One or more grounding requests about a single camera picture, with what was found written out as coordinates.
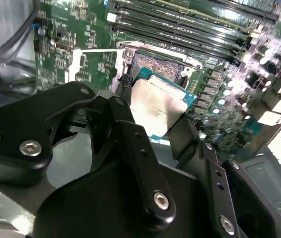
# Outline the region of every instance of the motherboard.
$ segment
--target motherboard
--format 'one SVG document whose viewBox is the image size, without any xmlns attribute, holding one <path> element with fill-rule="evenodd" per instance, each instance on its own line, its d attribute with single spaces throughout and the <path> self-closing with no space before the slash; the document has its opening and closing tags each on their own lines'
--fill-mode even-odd
<svg viewBox="0 0 281 238">
<path fill-rule="evenodd" d="M 281 0 L 41 0 L 37 85 L 115 92 L 148 68 L 196 96 L 200 138 L 221 151 L 281 124 Z"/>
</svg>

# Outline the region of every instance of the dimm slot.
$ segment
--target dimm slot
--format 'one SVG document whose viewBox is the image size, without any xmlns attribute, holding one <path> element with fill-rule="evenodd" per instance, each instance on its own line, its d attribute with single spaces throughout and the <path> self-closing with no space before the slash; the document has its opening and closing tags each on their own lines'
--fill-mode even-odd
<svg viewBox="0 0 281 238">
<path fill-rule="evenodd" d="M 236 32 L 241 32 L 241 31 L 246 30 L 243 26 L 236 25 L 234 23 L 230 23 L 230 22 L 226 21 L 224 18 L 212 17 L 212 16 L 209 16 L 209 18 L 207 18 L 204 16 L 204 13 L 199 12 L 199 11 L 197 11 L 196 13 L 192 13 L 189 11 L 190 9 L 188 9 L 188 12 L 186 12 L 185 14 L 181 14 L 180 12 L 177 11 L 177 9 L 174 9 L 169 4 L 165 4 L 164 7 L 160 7 L 160 6 L 154 5 L 155 1 L 151 1 L 151 0 L 138 0 L 138 1 L 133 2 L 133 4 L 134 3 L 137 5 L 146 6 L 147 8 L 152 7 L 155 9 L 155 12 L 171 11 L 174 14 L 179 14 L 180 16 L 191 17 L 195 20 L 202 20 L 204 22 L 212 23 L 214 26 L 229 28 L 230 30 L 234 30 Z"/>
<path fill-rule="evenodd" d="M 137 21 L 141 20 L 143 24 L 147 24 L 153 27 L 159 27 L 166 31 L 174 31 L 174 33 L 183 35 L 195 40 L 201 40 L 208 44 L 219 46 L 224 49 L 231 49 L 231 47 L 239 47 L 234 40 L 225 39 L 213 34 L 202 32 L 197 29 L 193 29 L 186 26 L 181 26 L 179 24 L 173 23 L 171 21 L 161 20 L 157 17 L 151 17 L 149 15 L 143 15 L 135 11 L 122 9 L 119 11 L 119 14 L 122 15 L 124 19 Z"/>
<path fill-rule="evenodd" d="M 142 14 L 148 14 L 153 17 L 159 17 L 164 20 L 192 27 L 209 34 L 218 34 L 221 37 L 231 40 L 235 40 L 236 38 L 244 39 L 245 37 L 247 37 L 247 35 L 236 29 L 232 29 L 226 26 L 220 26 L 218 24 L 214 24 L 203 19 L 198 19 L 197 17 L 187 16 L 176 11 L 167 10 L 144 2 L 120 2 L 118 3 L 118 9 L 120 8 L 126 8 L 132 11 L 137 11 Z"/>
<path fill-rule="evenodd" d="M 180 48 L 183 48 L 183 49 L 187 49 L 188 51 L 191 51 L 193 54 L 201 54 L 201 55 L 206 55 L 206 56 L 209 56 L 209 57 L 216 57 L 216 58 L 219 58 L 219 59 L 222 59 L 222 60 L 231 60 L 233 58 L 233 56 L 227 56 L 227 55 L 223 55 L 223 54 L 219 54 L 219 53 L 215 53 L 215 52 L 210 52 L 210 51 L 203 51 L 199 48 L 183 44 L 182 42 L 176 42 L 176 41 L 173 41 L 171 39 L 163 38 L 163 37 L 160 37 L 160 36 L 148 33 L 148 32 L 146 32 L 146 33 L 145 32 L 139 32 L 139 31 L 137 31 L 137 29 L 132 29 L 132 28 L 129 28 L 127 26 L 117 25 L 116 28 L 117 28 L 117 31 L 120 31 L 120 32 L 123 32 L 123 33 L 133 34 L 135 36 L 139 35 L 140 37 L 143 37 L 144 39 L 151 38 L 152 40 L 155 40 L 155 41 L 159 42 L 158 45 L 169 44 L 171 49 L 174 49 L 175 47 L 180 47 Z"/>
<path fill-rule="evenodd" d="M 237 2 L 230 1 L 230 0 L 207 0 L 207 1 L 218 3 L 220 5 L 227 6 L 229 8 L 233 8 L 233 9 L 245 12 L 252 16 L 261 17 L 263 19 L 263 21 L 271 23 L 271 24 L 275 24 L 279 18 L 277 15 L 275 15 L 273 13 L 261 11 L 259 9 L 256 9 L 256 8 L 253 8 L 250 6 L 246 6 L 246 5 L 242 5 Z"/>
<path fill-rule="evenodd" d="M 227 56 L 229 56 L 231 54 L 230 50 L 221 49 L 219 47 L 216 47 L 216 46 L 213 46 L 213 45 L 201 42 L 201 41 L 196 41 L 196 40 L 193 40 L 193 39 L 190 39 L 187 37 L 176 35 L 174 33 L 166 32 L 166 31 L 156 29 L 153 27 L 140 25 L 140 24 L 137 24 L 135 22 L 128 21 L 125 19 L 119 19 L 119 20 L 117 20 L 116 23 L 119 25 L 128 26 L 128 27 L 133 28 L 138 31 L 142 31 L 145 33 L 151 33 L 153 35 L 158 35 L 160 37 L 167 38 L 167 39 L 170 39 L 175 42 L 182 42 L 183 44 L 186 44 L 191 47 L 196 47 L 196 48 L 204 50 L 204 51 L 205 50 L 213 51 L 213 52 L 217 52 L 217 53 L 227 55 Z"/>
</svg>

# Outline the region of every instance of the screw hole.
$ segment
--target screw hole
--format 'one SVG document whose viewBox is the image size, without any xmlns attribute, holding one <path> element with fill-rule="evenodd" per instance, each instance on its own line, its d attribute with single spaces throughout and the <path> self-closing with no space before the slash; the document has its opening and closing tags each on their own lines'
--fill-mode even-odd
<svg viewBox="0 0 281 238">
<path fill-rule="evenodd" d="M 148 152 L 146 150 L 141 150 L 140 153 L 142 154 L 142 156 L 148 156 Z"/>
<path fill-rule="evenodd" d="M 91 122 L 91 126 L 92 129 L 98 129 L 100 127 L 100 123 L 98 121 L 93 121 Z"/>
<path fill-rule="evenodd" d="M 220 190 L 224 191 L 224 187 L 218 183 L 218 187 Z"/>
<path fill-rule="evenodd" d="M 135 133 L 135 136 L 140 139 L 142 137 L 142 134 L 141 133 Z"/>
<path fill-rule="evenodd" d="M 220 177 L 222 176 L 222 174 L 220 172 L 218 172 L 217 170 L 215 170 L 215 173 Z"/>
</svg>

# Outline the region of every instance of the black cable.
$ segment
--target black cable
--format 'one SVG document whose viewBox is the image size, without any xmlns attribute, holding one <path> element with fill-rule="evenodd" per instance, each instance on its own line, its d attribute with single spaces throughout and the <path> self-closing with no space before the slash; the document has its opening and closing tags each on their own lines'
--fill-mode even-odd
<svg viewBox="0 0 281 238">
<path fill-rule="evenodd" d="M 0 58 L 9 51 L 23 36 L 23 34 L 29 29 L 37 17 L 40 7 L 40 0 L 36 0 L 34 10 L 31 12 L 27 20 L 22 24 L 22 26 L 17 30 L 17 32 L 0 47 Z"/>
<path fill-rule="evenodd" d="M 26 34 L 24 35 L 24 37 L 22 38 L 22 40 L 20 41 L 19 45 L 17 46 L 16 50 L 8 57 L 4 57 L 0 59 L 1 63 L 10 63 L 13 60 L 16 59 L 18 53 L 20 52 L 21 48 L 25 45 L 30 33 L 32 31 L 32 28 L 29 28 L 29 30 L 26 32 Z"/>
</svg>

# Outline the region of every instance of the ram slot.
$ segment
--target ram slot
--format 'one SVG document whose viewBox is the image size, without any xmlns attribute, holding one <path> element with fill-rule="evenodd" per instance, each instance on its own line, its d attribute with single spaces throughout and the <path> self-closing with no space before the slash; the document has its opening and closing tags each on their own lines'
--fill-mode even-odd
<svg viewBox="0 0 281 238">
<path fill-rule="evenodd" d="M 158 7 L 162 7 L 169 10 L 176 10 L 175 7 L 164 4 L 164 2 L 159 1 L 150 1 L 150 0 L 139 0 L 141 2 L 150 3 L 156 5 Z M 195 0 L 191 2 L 191 8 L 202 12 L 204 14 L 208 14 L 212 17 L 227 19 L 228 21 L 235 22 L 238 25 L 246 27 L 250 21 L 254 21 L 256 19 L 258 22 L 267 22 L 270 24 L 274 24 L 278 19 L 278 16 L 272 16 L 273 14 L 265 13 L 255 8 L 251 8 L 248 6 L 244 6 L 238 3 L 233 4 L 227 0 Z M 234 18 L 226 17 L 222 15 L 222 12 L 230 12 L 230 14 L 234 14 Z"/>
<path fill-rule="evenodd" d="M 241 39 L 244 39 L 245 37 L 247 38 L 247 35 L 240 32 L 239 29 L 230 28 L 227 26 L 221 26 L 219 25 L 218 22 L 216 23 L 209 22 L 202 18 L 199 19 L 198 16 L 192 17 L 192 16 L 184 15 L 179 12 L 161 8 L 145 2 L 124 1 L 124 2 L 119 2 L 116 7 L 118 10 L 121 8 L 129 9 L 142 14 L 147 14 L 149 16 L 158 17 L 166 21 L 172 21 L 173 23 L 177 23 L 179 25 L 184 25 L 187 27 L 198 29 L 200 31 L 209 34 L 219 35 L 227 39 L 234 40 L 236 38 L 241 38 Z"/>
<path fill-rule="evenodd" d="M 170 21 L 165 21 L 156 17 L 151 17 L 147 14 L 144 15 L 125 9 L 121 9 L 119 11 L 119 14 L 122 16 L 123 19 L 130 20 L 136 23 L 141 21 L 141 23 L 144 25 L 162 29 L 164 31 L 174 33 L 176 35 L 188 37 L 196 41 L 202 41 L 215 47 L 220 47 L 226 50 L 232 50 L 232 48 L 239 48 L 239 45 L 237 45 L 236 42 L 233 40 L 218 37 L 190 27 L 180 26 Z"/>
<path fill-rule="evenodd" d="M 260 18 L 262 18 L 263 21 L 265 21 L 267 23 L 275 24 L 278 20 L 278 16 L 273 13 L 261 11 L 256 8 L 253 8 L 250 6 L 245 6 L 245 5 L 239 4 L 234 1 L 229 1 L 229 0 L 207 0 L 207 1 L 218 3 L 220 5 L 228 7 L 230 9 L 245 12 L 254 17 L 260 17 Z"/>
<path fill-rule="evenodd" d="M 222 55 L 215 54 L 212 52 L 201 52 L 199 50 L 190 49 L 190 48 L 184 47 L 180 44 L 176 45 L 176 44 L 173 44 L 171 41 L 166 41 L 166 40 L 162 41 L 160 38 L 157 38 L 157 36 L 150 35 L 150 37 L 148 37 L 148 35 L 145 36 L 139 32 L 134 32 L 123 26 L 117 26 L 117 30 L 119 31 L 119 34 L 117 35 L 117 38 L 116 38 L 117 41 L 127 40 L 126 36 L 128 35 L 128 40 L 146 42 L 148 44 L 160 46 L 160 47 L 163 47 L 163 48 L 166 48 L 169 50 L 179 51 L 179 52 L 185 53 L 185 54 L 193 56 L 193 57 L 197 56 L 197 57 L 202 57 L 204 59 L 213 57 L 213 58 L 216 58 L 219 61 L 221 61 L 223 63 L 223 65 L 227 61 L 231 61 L 233 59 L 233 58 L 228 58 L 227 56 L 222 56 Z"/>
<path fill-rule="evenodd" d="M 184 45 L 187 45 L 190 48 L 199 49 L 201 51 L 212 51 L 212 52 L 220 53 L 220 54 L 226 55 L 226 56 L 231 55 L 230 50 L 215 47 L 213 45 L 210 45 L 210 44 L 207 44 L 207 43 L 204 43 L 201 41 L 195 41 L 190 38 L 179 36 L 174 33 L 166 32 L 166 31 L 156 29 L 153 27 L 140 25 L 140 24 L 137 24 L 135 22 L 128 21 L 125 19 L 118 19 L 116 21 L 116 23 L 118 25 L 129 27 L 129 28 L 133 29 L 134 31 L 136 30 L 138 32 L 143 32 L 143 34 L 152 34 L 152 35 L 159 36 L 159 37 L 161 37 L 162 40 L 165 38 L 172 42 L 182 42 Z"/>
</svg>

